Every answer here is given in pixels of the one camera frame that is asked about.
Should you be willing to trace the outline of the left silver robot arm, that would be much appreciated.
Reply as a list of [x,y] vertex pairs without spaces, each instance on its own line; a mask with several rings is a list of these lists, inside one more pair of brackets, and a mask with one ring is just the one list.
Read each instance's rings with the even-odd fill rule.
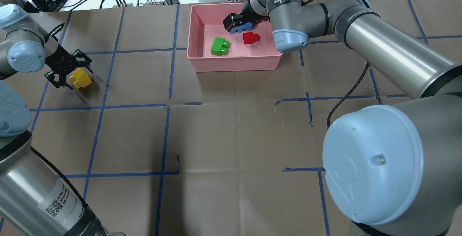
[[5,83],[17,72],[51,68],[45,77],[56,88],[91,59],[81,50],[71,54],[55,34],[45,31],[17,4],[1,5],[1,216],[28,236],[122,236],[109,232],[74,185],[32,146],[30,110]]

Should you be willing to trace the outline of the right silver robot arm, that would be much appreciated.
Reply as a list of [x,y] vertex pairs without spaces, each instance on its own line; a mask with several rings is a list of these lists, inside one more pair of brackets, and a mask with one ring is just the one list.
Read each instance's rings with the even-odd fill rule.
[[367,0],[246,0],[228,32],[270,22],[278,52],[334,34],[409,98],[326,119],[322,165],[355,236],[445,236],[461,207],[461,63],[384,20]]

